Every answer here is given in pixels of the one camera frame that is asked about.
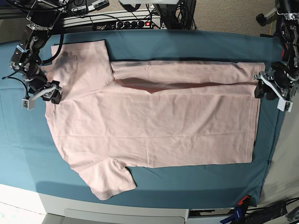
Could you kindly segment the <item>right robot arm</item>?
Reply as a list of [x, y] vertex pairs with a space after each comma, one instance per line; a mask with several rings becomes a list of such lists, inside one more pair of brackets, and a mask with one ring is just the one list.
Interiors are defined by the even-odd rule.
[[7, 1], [7, 4], [28, 12], [29, 24], [23, 33], [20, 43], [16, 46], [9, 66], [14, 71], [3, 79], [15, 79], [16, 73], [21, 73], [20, 82], [24, 86], [25, 97], [22, 99], [22, 107], [28, 110], [34, 108], [35, 100], [42, 98], [53, 104], [59, 104], [61, 100], [61, 87], [59, 81], [49, 81], [42, 67], [53, 62], [62, 49], [64, 34], [60, 35], [58, 50], [54, 56], [42, 60], [40, 50], [45, 46], [51, 36], [61, 14], [71, 4], [69, 0], [36, 0], [31, 7], [20, 3]]

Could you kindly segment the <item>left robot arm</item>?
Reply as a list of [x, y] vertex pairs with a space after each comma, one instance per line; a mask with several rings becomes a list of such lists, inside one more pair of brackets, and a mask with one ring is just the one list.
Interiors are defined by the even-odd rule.
[[255, 89], [255, 98], [266, 95], [274, 100], [279, 95], [291, 100], [299, 87], [299, 2], [297, 0], [277, 0], [275, 7], [267, 14], [259, 14], [256, 21], [264, 27], [270, 18], [275, 18], [276, 31], [283, 47], [282, 62], [273, 62], [266, 75], [267, 85], [259, 78]]

